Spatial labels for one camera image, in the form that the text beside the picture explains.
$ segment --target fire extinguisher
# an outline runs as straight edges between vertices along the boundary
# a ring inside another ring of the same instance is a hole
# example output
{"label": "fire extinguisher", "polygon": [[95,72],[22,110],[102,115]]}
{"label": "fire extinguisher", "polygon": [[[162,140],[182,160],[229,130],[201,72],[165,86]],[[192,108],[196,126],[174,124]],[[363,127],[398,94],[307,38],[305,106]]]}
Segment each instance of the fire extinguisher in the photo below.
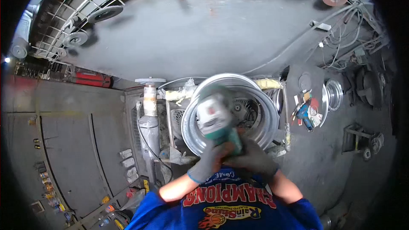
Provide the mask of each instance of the fire extinguisher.
{"label": "fire extinguisher", "polygon": [[85,84],[105,88],[109,88],[111,85],[111,77],[99,73],[73,72],[70,79],[70,82],[74,84]]}

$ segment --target blue cordless drill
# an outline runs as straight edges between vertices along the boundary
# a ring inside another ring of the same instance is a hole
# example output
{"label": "blue cordless drill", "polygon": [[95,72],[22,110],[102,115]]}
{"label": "blue cordless drill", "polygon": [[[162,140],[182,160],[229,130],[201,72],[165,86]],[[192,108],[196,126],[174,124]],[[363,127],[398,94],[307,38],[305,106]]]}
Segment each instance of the blue cordless drill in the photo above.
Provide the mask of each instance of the blue cordless drill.
{"label": "blue cordless drill", "polygon": [[310,107],[310,104],[311,104],[311,99],[308,99],[304,103],[304,105],[302,105],[301,108],[297,111],[297,114],[295,116],[298,119],[303,120],[304,125],[307,127],[307,130],[312,131],[314,130],[314,126],[308,117],[308,108]]}

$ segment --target green angle grinder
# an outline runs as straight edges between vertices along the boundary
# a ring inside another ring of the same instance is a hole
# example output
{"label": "green angle grinder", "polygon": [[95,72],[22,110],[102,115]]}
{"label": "green angle grinder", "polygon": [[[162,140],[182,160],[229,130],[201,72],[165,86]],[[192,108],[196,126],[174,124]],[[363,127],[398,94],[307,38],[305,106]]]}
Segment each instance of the green angle grinder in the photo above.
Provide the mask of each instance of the green angle grinder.
{"label": "green angle grinder", "polygon": [[198,98],[197,124],[204,137],[213,141],[215,146],[232,142],[234,151],[231,155],[238,155],[242,144],[233,126],[233,115],[230,112],[232,101],[233,94],[226,87],[216,84],[205,87]]}

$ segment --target hand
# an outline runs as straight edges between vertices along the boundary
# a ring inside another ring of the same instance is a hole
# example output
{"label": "hand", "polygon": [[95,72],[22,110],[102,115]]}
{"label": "hand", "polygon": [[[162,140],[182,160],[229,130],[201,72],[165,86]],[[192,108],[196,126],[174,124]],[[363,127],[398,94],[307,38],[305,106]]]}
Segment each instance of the hand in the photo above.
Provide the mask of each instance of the hand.
{"label": "hand", "polygon": [[203,183],[220,170],[222,159],[234,150],[231,142],[215,146],[209,141],[200,161],[187,171],[187,175],[197,183]]}
{"label": "hand", "polygon": [[244,154],[227,158],[224,164],[235,168],[245,168],[252,173],[260,174],[267,183],[272,181],[279,165],[255,141],[242,138],[241,142]]}

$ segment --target metal pipe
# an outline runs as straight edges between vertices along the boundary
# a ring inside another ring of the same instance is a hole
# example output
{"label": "metal pipe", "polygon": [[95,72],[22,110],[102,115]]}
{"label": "metal pipe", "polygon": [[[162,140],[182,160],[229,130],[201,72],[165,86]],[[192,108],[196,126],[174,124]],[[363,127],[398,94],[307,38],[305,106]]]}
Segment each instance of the metal pipe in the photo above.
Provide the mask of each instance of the metal pipe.
{"label": "metal pipe", "polygon": [[284,113],[285,113],[285,150],[290,151],[291,145],[291,133],[289,131],[289,118],[288,118],[288,97],[287,88],[285,82],[282,83],[283,86],[283,97],[284,97]]}
{"label": "metal pipe", "polygon": [[166,100],[166,119],[168,120],[169,141],[170,141],[169,146],[173,148],[177,148],[177,146],[175,145],[175,136],[173,135],[171,103],[168,100]]}

